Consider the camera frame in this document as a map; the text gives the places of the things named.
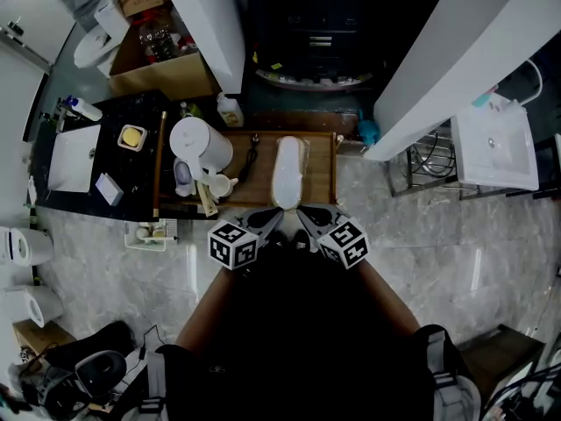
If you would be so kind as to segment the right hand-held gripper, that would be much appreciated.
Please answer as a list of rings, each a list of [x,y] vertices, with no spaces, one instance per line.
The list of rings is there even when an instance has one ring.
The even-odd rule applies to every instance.
[[[323,257],[344,269],[360,263],[370,251],[363,226],[333,204],[300,204],[297,217]]]

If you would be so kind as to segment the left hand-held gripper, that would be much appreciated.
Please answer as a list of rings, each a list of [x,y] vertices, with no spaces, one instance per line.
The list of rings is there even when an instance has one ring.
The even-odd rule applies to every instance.
[[[232,220],[219,220],[208,232],[208,256],[229,270],[252,264],[284,215],[280,207],[267,207],[246,210]]]

